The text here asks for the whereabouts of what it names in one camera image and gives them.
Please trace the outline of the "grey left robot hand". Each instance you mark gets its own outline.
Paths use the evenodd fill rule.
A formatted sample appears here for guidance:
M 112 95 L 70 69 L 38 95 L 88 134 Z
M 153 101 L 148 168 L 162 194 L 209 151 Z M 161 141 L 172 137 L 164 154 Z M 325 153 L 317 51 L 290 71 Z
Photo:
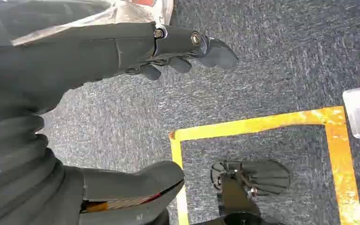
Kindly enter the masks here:
M 168 225 L 167 206 L 184 172 L 161 161 L 136 173 L 65 166 L 48 148 L 42 114 L 69 91 L 116 75 L 156 80 L 190 59 L 232 68 L 238 57 L 218 39 L 154 23 L 72 27 L 0 46 L 0 225 Z

